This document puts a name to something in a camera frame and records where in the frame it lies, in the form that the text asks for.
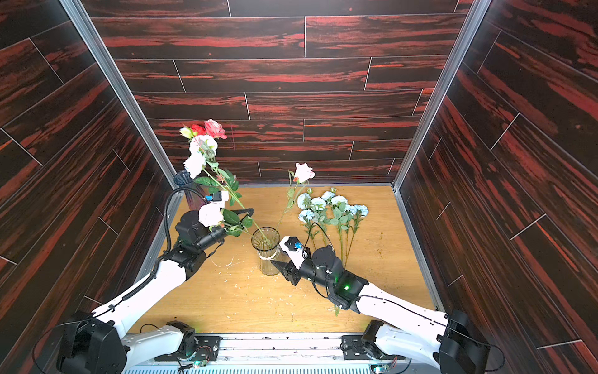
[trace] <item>bouquet of flowers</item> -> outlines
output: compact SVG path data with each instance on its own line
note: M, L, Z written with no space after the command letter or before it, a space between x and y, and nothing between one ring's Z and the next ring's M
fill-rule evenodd
M319 231L314 232L312 223L318 223L325 232L327 231L326 225L336 227L340 239L340 258L343 266L346 266L359 224L368 215L369 210L365 205L349 205L347 198L336 195L336 192L336 188L333 187L321 197L312 197L312 191L308 190L307 193L297 197L297 206L302 209L299 213L299 220L304 223L303 226L306 228L314 248L316 248L314 237ZM328 210L332 212L332 218L328 218Z

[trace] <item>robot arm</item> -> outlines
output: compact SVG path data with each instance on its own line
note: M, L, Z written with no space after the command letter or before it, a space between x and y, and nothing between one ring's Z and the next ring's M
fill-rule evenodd
M345 269L329 245L313 255L296 237L284 237L280 247L289 263L272 261L293 285L301 278L326 288L326 298L341 309L351 309L378 318L362 337L366 352L372 358L383 354L403 355L428 363L442 373L480 374L486 368L487 342L471 339L481 333L471 324L467 314L425 309L395 297L366 279Z

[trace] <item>red wood grain wall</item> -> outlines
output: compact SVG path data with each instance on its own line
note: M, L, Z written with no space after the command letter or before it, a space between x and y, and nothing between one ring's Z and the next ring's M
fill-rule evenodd
M392 181L471 5L83 3L175 168L178 129L213 118L232 134L219 159L253 183L311 161L319 181Z
M592 2L494 0L401 187L499 373L598 372L597 20Z
M0 4L0 126L0 372L39 373L47 329L133 284L170 187L57 0Z

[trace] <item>pink rose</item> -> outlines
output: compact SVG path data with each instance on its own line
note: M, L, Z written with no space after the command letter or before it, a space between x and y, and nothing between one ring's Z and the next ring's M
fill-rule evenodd
M311 179L316 176L316 173L312 171L313 168L310 168L307 165L307 163L304 163L302 165L296 163L295 167L297 168L295 170L295 178L293 179L293 181L295 182L298 181L299 183L305 183L305 181L307 181L308 179Z
M214 139L228 138L226 135L224 135L225 130L222 128L222 125L216 122L215 120L207 120L203 124L206 126L206 131L208 135L213 137Z

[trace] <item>white rose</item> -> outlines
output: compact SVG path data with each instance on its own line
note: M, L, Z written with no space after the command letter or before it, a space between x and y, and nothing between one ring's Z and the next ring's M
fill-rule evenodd
M217 226L223 219L224 216L220 212L220 207L214 203L199 208L199 222L205 227Z
M201 153L196 152L192 153L183 165L185 166L185 170L191 174L191 178L195 178L201 174L205 164L206 158Z
M218 148L218 143L213 137L209 135L197 135L189 143L189 150L191 153L196 153L202 150L202 141L213 151L216 151Z
M316 176L316 173L312 171L313 168L310 168L307 165L307 163L301 165L299 163L296 163L295 167L295 178L293 179L293 181L295 182L304 183L308 179L311 179Z

